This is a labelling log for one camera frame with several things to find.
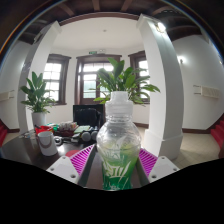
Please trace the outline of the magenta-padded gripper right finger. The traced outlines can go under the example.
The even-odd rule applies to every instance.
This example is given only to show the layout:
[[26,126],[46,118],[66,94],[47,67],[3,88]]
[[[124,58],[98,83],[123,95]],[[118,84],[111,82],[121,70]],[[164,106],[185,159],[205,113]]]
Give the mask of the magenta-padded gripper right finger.
[[144,148],[140,149],[137,173],[142,186],[179,171],[179,168],[166,156],[156,157]]

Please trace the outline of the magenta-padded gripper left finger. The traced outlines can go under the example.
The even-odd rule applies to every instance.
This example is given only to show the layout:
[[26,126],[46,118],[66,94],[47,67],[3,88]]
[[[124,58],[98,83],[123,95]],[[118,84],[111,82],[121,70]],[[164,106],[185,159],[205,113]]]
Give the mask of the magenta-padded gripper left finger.
[[85,147],[71,156],[61,156],[47,171],[77,184],[84,174],[95,145]]

